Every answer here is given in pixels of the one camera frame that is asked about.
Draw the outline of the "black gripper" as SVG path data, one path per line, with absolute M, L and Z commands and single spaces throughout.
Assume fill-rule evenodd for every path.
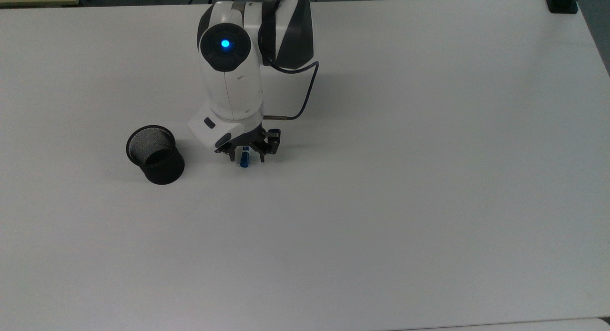
M 215 153 L 224 153 L 229 156 L 231 162 L 235 162 L 235 150 L 237 146 L 252 147 L 258 154 L 261 162 L 265 162 L 266 155 L 274 155 L 281 143 L 281 130 L 265 130 L 262 123 L 255 129 L 232 138 L 227 143 L 218 147 Z

